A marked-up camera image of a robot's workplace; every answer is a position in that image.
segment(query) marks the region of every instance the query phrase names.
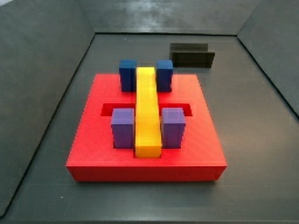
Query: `gray wall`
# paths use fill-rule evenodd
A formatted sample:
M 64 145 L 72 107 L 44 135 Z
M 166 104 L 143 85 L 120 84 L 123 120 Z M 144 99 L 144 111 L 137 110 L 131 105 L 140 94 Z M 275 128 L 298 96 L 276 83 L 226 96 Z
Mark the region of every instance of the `gray wall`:
M 0 7 L 0 216 L 92 37 L 73 0 Z
M 260 0 L 77 0 L 95 32 L 238 35 Z
M 238 35 L 299 115 L 298 37 L 298 0 L 264 0 Z

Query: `blue block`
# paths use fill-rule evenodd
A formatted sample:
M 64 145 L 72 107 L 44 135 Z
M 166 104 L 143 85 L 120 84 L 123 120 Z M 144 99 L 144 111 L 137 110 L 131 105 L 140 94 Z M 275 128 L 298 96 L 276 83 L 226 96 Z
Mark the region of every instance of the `blue block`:
M 163 108 L 162 113 L 163 148 L 180 149 L 186 119 L 182 108 Z
M 111 120 L 111 129 L 116 149 L 133 149 L 135 142 L 135 110 L 115 108 Z
M 156 62 L 156 91 L 172 92 L 174 62 L 158 60 Z
M 136 91 L 136 61 L 133 59 L 120 60 L 119 74 L 120 74 L 121 92 L 135 92 Z

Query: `purple block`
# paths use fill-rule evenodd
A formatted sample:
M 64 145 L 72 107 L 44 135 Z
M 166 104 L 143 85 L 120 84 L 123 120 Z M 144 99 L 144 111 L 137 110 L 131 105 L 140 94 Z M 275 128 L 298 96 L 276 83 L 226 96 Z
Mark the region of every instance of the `purple block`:
M 182 108 L 163 108 L 162 113 L 163 148 L 180 149 L 186 119 Z
M 111 129 L 116 149 L 133 149 L 135 140 L 135 110 L 115 108 L 111 120 Z

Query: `block structure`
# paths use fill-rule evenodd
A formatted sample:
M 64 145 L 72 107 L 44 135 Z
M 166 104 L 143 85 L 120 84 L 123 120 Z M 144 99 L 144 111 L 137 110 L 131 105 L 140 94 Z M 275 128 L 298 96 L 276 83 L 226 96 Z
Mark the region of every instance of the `block structure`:
M 135 92 L 136 91 L 136 61 L 133 59 L 120 60 L 119 74 L 120 74 L 121 92 Z
M 137 158 L 132 150 L 113 148 L 111 113 L 104 105 L 129 108 L 136 93 L 119 90 L 119 74 L 96 75 L 71 147 L 67 167 L 77 181 L 210 181 L 220 177 L 227 160 L 195 74 L 172 76 L 172 92 L 158 93 L 163 108 L 183 108 L 182 149 L 163 149 L 160 158 Z
M 156 90 L 158 92 L 172 92 L 174 63 L 171 60 L 156 62 Z
M 111 129 L 116 149 L 133 149 L 135 142 L 135 110 L 115 108 L 111 119 Z
M 136 69 L 135 156 L 159 158 L 162 147 L 155 68 L 139 67 Z
M 163 108 L 162 113 L 162 132 L 163 148 L 180 149 L 186 119 L 182 108 Z

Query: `yellow bar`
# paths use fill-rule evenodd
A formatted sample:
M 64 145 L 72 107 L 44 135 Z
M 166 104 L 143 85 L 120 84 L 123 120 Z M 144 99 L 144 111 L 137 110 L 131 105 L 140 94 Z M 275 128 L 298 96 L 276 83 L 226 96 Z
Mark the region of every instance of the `yellow bar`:
M 136 68 L 135 103 L 135 155 L 137 158 L 162 156 L 162 131 L 159 119 L 155 68 Z

